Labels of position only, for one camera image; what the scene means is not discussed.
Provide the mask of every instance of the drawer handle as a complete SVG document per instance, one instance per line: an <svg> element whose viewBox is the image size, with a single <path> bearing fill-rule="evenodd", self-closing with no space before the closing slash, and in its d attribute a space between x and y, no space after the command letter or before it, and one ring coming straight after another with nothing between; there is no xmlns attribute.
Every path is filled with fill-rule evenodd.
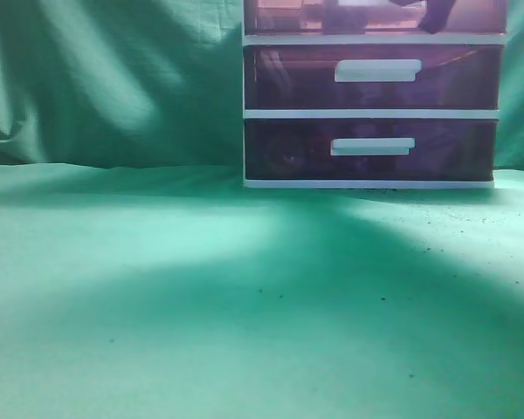
<svg viewBox="0 0 524 419"><path fill-rule="evenodd" d="M415 81L420 59L346 59L335 67L338 83Z"/></svg>
<svg viewBox="0 0 524 419"><path fill-rule="evenodd" d="M415 146L415 138L338 138L330 155L408 155Z"/></svg>

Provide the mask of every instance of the table surface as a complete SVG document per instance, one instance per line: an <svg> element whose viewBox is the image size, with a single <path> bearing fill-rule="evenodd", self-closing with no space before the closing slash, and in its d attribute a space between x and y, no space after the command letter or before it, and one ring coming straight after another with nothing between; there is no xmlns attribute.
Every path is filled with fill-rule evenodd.
<svg viewBox="0 0 524 419"><path fill-rule="evenodd" d="M524 173L0 167L0 419L524 419Z"/></svg>

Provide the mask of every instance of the green backdrop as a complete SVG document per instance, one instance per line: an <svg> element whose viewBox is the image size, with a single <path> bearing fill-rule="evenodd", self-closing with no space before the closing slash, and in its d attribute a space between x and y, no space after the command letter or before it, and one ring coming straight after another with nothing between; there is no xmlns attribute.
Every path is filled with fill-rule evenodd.
<svg viewBox="0 0 524 419"><path fill-rule="evenodd" d="M524 169L524 0L497 166ZM0 0L0 163L241 163L240 0Z"/></svg>

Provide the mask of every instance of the plastic drawer unit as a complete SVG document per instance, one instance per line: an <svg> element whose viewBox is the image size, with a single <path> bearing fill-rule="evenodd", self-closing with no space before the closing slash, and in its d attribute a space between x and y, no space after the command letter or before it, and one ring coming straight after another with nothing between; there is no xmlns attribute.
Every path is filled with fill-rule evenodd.
<svg viewBox="0 0 524 419"><path fill-rule="evenodd" d="M244 0L255 188L491 188L507 0Z"/></svg>

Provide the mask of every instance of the storage drawer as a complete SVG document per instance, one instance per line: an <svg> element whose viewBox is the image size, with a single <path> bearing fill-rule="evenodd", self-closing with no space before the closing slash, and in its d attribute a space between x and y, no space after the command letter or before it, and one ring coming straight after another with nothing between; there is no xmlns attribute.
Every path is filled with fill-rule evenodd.
<svg viewBox="0 0 524 419"><path fill-rule="evenodd" d="M246 109L496 109L501 46L245 48Z"/></svg>
<svg viewBox="0 0 524 419"><path fill-rule="evenodd" d="M246 180L492 182L495 120L246 120Z"/></svg>
<svg viewBox="0 0 524 419"><path fill-rule="evenodd" d="M245 0L247 35L502 33L507 0Z"/></svg>

